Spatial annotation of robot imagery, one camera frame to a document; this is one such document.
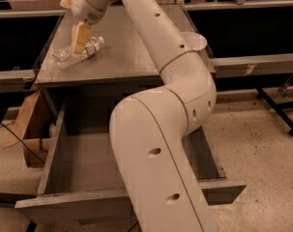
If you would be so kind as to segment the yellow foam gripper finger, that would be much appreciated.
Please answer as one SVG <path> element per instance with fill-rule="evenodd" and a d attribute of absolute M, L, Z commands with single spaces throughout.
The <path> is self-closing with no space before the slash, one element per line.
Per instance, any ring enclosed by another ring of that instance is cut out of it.
<path fill-rule="evenodd" d="M 69 9 L 72 6 L 72 0 L 61 0 L 60 6 L 64 9 Z"/>
<path fill-rule="evenodd" d="M 72 52 L 81 54 L 92 36 L 92 27 L 86 22 L 79 22 L 72 30 Z"/>

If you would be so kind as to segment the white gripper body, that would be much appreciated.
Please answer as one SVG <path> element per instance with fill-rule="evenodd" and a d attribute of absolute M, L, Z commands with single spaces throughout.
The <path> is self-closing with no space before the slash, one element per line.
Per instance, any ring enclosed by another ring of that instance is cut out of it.
<path fill-rule="evenodd" d="M 117 0 L 72 0 L 71 10 L 80 21 L 97 24 L 105 15 L 107 7 Z"/>

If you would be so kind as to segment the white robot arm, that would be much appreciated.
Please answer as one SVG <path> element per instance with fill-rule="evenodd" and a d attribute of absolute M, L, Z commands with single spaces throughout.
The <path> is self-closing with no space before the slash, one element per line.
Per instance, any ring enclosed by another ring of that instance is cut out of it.
<path fill-rule="evenodd" d="M 62 0 L 95 24 L 116 0 Z M 216 86 L 200 56 L 155 0 L 120 0 L 157 68 L 162 85 L 113 109 L 111 146 L 143 232 L 219 232 L 183 147 L 211 115 Z"/>

